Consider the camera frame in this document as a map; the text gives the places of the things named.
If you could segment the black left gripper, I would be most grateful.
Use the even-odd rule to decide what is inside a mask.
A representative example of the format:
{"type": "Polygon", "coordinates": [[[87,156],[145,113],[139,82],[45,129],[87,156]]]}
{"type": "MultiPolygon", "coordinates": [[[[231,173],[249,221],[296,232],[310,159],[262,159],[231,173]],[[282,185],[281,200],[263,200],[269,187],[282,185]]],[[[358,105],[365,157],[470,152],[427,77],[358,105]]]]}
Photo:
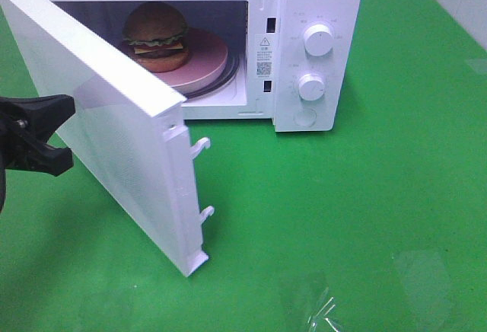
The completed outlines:
{"type": "Polygon", "coordinates": [[[59,176],[73,167],[70,148],[45,142],[74,114],[74,98],[66,94],[1,97],[1,210],[7,195],[8,169],[59,176]]]}

